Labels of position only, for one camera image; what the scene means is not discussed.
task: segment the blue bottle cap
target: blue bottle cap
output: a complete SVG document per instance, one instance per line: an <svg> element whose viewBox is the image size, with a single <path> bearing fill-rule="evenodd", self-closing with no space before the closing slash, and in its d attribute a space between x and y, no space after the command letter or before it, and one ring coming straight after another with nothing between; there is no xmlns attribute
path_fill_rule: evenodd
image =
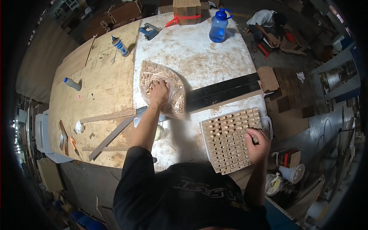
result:
<svg viewBox="0 0 368 230"><path fill-rule="evenodd" d="M227 17L227 14L225 13L225 10L228 12L232 12L231 10L221 8L219 11L216 12L215 16L220 21L226 21L229 18L232 18L233 15L230 15L230 17Z"/></svg>

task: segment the sandal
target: sandal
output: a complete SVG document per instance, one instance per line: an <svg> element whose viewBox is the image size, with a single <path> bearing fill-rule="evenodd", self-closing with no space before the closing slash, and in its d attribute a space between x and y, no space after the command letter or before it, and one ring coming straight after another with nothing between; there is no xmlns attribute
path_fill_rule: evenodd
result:
<svg viewBox="0 0 368 230"><path fill-rule="evenodd" d="M257 45L254 41L251 41L251 48L254 53L257 53Z"/></svg>

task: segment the glue bottle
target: glue bottle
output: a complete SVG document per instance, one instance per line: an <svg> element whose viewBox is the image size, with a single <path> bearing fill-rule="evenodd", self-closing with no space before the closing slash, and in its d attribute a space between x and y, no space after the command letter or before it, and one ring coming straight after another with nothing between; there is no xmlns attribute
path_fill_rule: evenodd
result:
<svg viewBox="0 0 368 230"><path fill-rule="evenodd" d="M209 38L211 39L211 41L216 43L220 43L225 39L225 31L227 24L229 23L227 20L233 17L233 15L227 17L225 10L232 13L231 10L221 8L212 18Z"/></svg>
<svg viewBox="0 0 368 230"><path fill-rule="evenodd" d="M64 78L64 82L68 85L68 86L70 86L70 87L72 87L72 88L74 88L75 90L77 90L77 91L81 91L81 89L82 89L82 84L81 83L76 83L75 81L73 81L72 79L70 79L70 78Z"/></svg>
<svg viewBox="0 0 368 230"><path fill-rule="evenodd" d="M127 57L129 55L128 48L121 42L120 38L116 38L111 35L113 38L113 46L118 49L118 51L122 54L123 57Z"/></svg>

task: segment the white bucket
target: white bucket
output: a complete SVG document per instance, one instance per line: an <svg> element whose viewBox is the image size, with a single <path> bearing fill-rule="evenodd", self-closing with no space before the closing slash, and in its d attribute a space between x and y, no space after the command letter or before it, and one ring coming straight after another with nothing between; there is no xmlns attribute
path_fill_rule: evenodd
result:
<svg viewBox="0 0 368 230"><path fill-rule="evenodd" d="M276 193L280 191L281 182L282 182L281 176L275 174L267 174L265 194L269 197L276 195Z"/></svg>
<svg viewBox="0 0 368 230"><path fill-rule="evenodd" d="M280 166L279 170L282 174L282 177L284 177L285 179L287 179L291 183L296 184L303 177L305 166L304 166L304 164L299 164L299 165L297 165L297 166L295 166L291 169L286 168L284 166Z"/></svg>
<svg viewBox="0 0 368 230"><path fill-rule="evenodd" d="M317 220L325 215L327 204L324 202L313 202L308 208L307 215Z"/></svg>

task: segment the wooden block with holes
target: wooden block with holes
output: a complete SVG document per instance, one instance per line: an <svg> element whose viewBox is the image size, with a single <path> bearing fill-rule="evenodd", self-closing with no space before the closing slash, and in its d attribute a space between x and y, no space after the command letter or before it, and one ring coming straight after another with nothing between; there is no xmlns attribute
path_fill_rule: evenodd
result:
<svg viewBox="0 0 368 230"><path fill-rule="evenodd" d="M252 165L244 137L247 128L262 129L257 108L202 121L208 158L215 172L224 175Z"/></svg>
<svg viewBox="0 0 368 230"><path fill-rule="evenodd" d="M196 16L201 14L200 0L174 0L173 10L174 15L178 17ZM179 19L180 25L195 25L201 22L201 17L195 19Z"/></svg>

